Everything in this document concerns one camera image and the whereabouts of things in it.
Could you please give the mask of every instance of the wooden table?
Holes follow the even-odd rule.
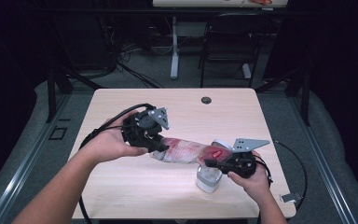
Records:
[[[262,6],[249,0],[153,0],[154,7],[286,7],[288,0],[272,0]]]
[[[208,96],[208,105],[201,98]],[[252,89],[111,89],[97,90],[90,102],[71,157],[81,141],[107,118],[141,103],[166,107],[171,128],[161,134],[202,144],[216,138],[231,145],[237,137],[271,141],[255,91]],[[283,203],[289,193],[273,144],[256,150],[266,161],[274,183],[271,191],[286,217],[296,209]],[[247,218],[257,217],[256,203],[223,176],[214,193],[196,186],[197,164],[164,163],[148,154],[99,164],[84,189],[91,218]],[[77,207],[73,218],[82,218]]]

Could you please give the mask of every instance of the finger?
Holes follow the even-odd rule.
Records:
[[[256,172],[266,172],[266,168],[263,166],[263,165],[261,165],[261,164],[257,164],[256,166],[255,166],[255,171]]]
[[[240,175],[235,174],[234,172],[228,172],[227,174],[229,176],[230,179],[232,179],[232,181],[234,181],[234,183],[242,186],[243,182],[246,181],[245,179],[243,179]]]
[[[145,147],[127,146],[127,148],[125,148],[125,150],[126,150],[125,151],[126,156],[130,156],[130,157],[142,156],[148,152],[147,148],[145,148]]]
[[[116,123],[116,124],[122,124],[123,121],[124,121],[124,119],[127,119],[127,118],[129,118],[131,115],[136,114],[136,113],[138,113],[137,110],[132,110],[132,111],[128,112],[127,114],[125,114],[125,115],[121,116],[120,118],[118,118],[114,123]]]
[[[252,153],[253,153],[255,156],[261,157],[260,154],[258,154],[258,152],[254,151],[254,150],[252,151]]]

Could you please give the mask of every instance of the black cable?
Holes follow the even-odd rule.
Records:
[[[120,112],[119,114],[117,114],[114,118],[108,120],[105,124],[103,124],[100,128],[98,129],[94,129],[94,131],[92,131],[92,133],[90,133],[89,135],[87,135],[87,137],[83,140],[83,142],[81,143],[80,145],[80,148],[79,150],[85,146],[91,139],[93,139],[95,136],[97,136],[99,133],[105,131],[105,130],[108,130],[108,129],[113,129],[113,128],[119,128],[119,127],[122,127],[122,126],[114,126],[114,127],[109,127],[109,125],[111,125],[113,122],[115,122],[117,119],[121,118],[123,115],[131,112],[132,110],[134,109],[137,109],[139,107],[146,107],[148,109],[154,109],[155,107],[153,107],[152,105],[150,104],[139,104],[139,105],[134,105],[128,109],[125,109],[123,110],[122,112]],[[87,210],[86,210],[86,207],[84,205],[84,202],[83,202],[83,197],[80,195],[80,198],[79,198],[79,206],[80,206],[80,210],[81,210],[81,213],[83,214],[83,217],[84,219],[86,220],[87,223],[89,224],[92,224],[92,221],[89,217],[89,215],[87,214]]]
[[[106,77],[107,75],[113,73],[115,70],[116,70],[116,67],[112,66],[107,69],[104,69],[101,73],[92,74],[92,75],[82,75],[82,77],[86,77],[88,79],[94,79],[94,78],[98,78],[98,77]]]
[[[123,49],[121,50],[121,53],[119,54],[121,61],[129,62],[130,58],[131,58],[131,53],[135,50],[136,50],[136,45],[134,45],[134,44],[129,44],[129,45],[123,47]]]
[[[117,63],[117,64],[120,65],[124,70],[129,72],[131,75],[139,78],[145,84],[146,87],[148,87],[147,85],[150,85],[153,88],[164,88],[160,83],[158,83],[152,77],[149,77],[149,76],[147,76],[145,74],[135,72],[132,69],[130,69],[128,66],[124,65],[123,63]]]
[[[269,170],[269,168],[267,167],[267,165],[264,162],[261,161],[256,161],[258,164],[262,165],[266,171],[267,171],[267,178],[268,178],[268,186],[271,187],[271,183],[273,183],[272,181],[272,177],[271,177],[271,171]]]
[[[279,142],[278,140],[275,140],[275,139],[272,139],[272,141],[278,145],[281,145],[282,147],[286,148],[287,150],[289,150],[295,157],[296,159],[298,160],[298,162],[300,163],[302,169],[303,169],[303,173],[304,173],[304,190],[303,190],[303,193],[302,193],[302,198],[300,200],[300,202],[298,203],[297,207],[296,207],[296,210],[298,210],[300,207],[301,207],[301,204],[304,202],[304,198],[307,194],[307,190],[308,190],[308,175],[307,175],[307,171],[305,169],[305,166],[304,166],[304,163],[301,161],[301,159],[297,156],[297,154],[290,148],[288,147],[287,145]]]

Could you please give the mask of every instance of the cable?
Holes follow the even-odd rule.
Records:
[[[287,150],[289,150],[296,157],[296,159],[298,160],[298,162],[300,163],[300,165],[302,167],[302,170],[304,173],[304,190],[302,193],[302,198],[296,207],[296,210],[298,210],[301,207],[301,204],[304,202],[304,198],[305,198],[305,196],[307,194],[307,190],[308,190],[308,175],[307,175],[307,171],[305,169],[304,163],[301,161],[301,159],[297,156],[297,154],[290,147],[279,142],[278,140],[272,139],[272,141],[278,145],[281,145],[282,147],[286,148]]]
[[[111,125],[113,122],[115,122],[117,119],[121,118],[123,115],[131,112],[132,110],[134,109],[137,109],[139,107],[146,107],[148,109],[154,109],[155,107],[153,107],[152,105],[150,104],[139,104],[139,105],[134,105],[130,108],[127,108],[125,110],[123,110],[122,112],[120,112],[119,114],[117,114],[114,118],[108,120],[105,124],[103,124],[100,128],[98,129],[94,129],[94,131],[92,131],[92,133],[90,133],[89,135],[87,135],[87,137],[83,140],[83,142],[80,144],[80,148],[79,150],[85,146],[91,139],[93,139],[95,136],[97,136],[99,133],[105,131],[105,130],[108,130],[108,129],[114,129],[114,128],[120,128],[122,126],[113,126],[113,127],[109,127],[109,125]],[[83,214],[83,217],[84,219],[86,220],[86,222],[88,224],[92,224],[92,221],[89,217],[89,215],[87,214],[87,210],[86,210],[86,207],[84,205],[84,202],[83,202],[83,197],[80,195],[80,198],[79,198],[79,206],[80,206],[80,210],[81,210],[81,213]]]
[[[261,161],[255,161],[255,162],[258,163],[258,164],[260,164],[260,165],[262,165],[262,166],[264,167],[264,169],[266,169],[266,171],[267,171],[267,178],[268,178],[268,186],[271,187],[271,184],[273,183],[273,181],[272,181],[271,171],[270,171],[269,168],[267,167],[266,162],[265,162],[263,159],[261,159],[261,157],[259,157],[259,156],[254,155],[254,157],[257,157],[258,159],[261,160]]]
[[[115,66],[112,66],[110,68],[107,68],[106,70],[102,71],[101,73],[99,74],[93,74],[93,75],[82,75],[83,77],[86,77],[88,79],[94,79],[94,78],[97,78],[97,77],[106,77],[107,75],[113,73],[115,71],[116,67]]]
[[[124,65],[123,63],[117,63],[117,65],[120,65],[121,68],[123,68],[124,70],[126,70],[127,72],[129,72],[131,75],[133,75],[134,77],[137,77],[138,79],[140,79],[144,85],[149,88],[149,86],[151,86],[152,88],[164,88],[160,83],[158,83],[155,79],[153,79],[152,77],[149,77],[145,74],[141,74],[138,72],[133,71],[132,69],[130,69],[129,67],[127,67],[126,65]]]
[[[129,62],[131,58],[131,54],[137,50],[136,45],[129,44],[128,46],[124,47],[121,53],[119,54],[119,59],[123,62]]]
[[[156,50],[156,49],[164,49],[164,48],[169,48],[169,49],[167,49],[167,50],[164,51],[164,52],[158,52],[158,51]],[[167,46],[167,47],[152,47],[151,49],[152,49],[156,54],[164,55],[164,54],[167,54],[167,53],[171,52],[172,48],[173,48],[173,45]]]

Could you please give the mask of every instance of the chair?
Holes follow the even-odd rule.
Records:
[[[211,18],[204,32],[200,55],[200,86],[203,87],[205,62],[253,65],[248,87],[252,86],[258,54],[271,20],[264,15],[224,13]]]

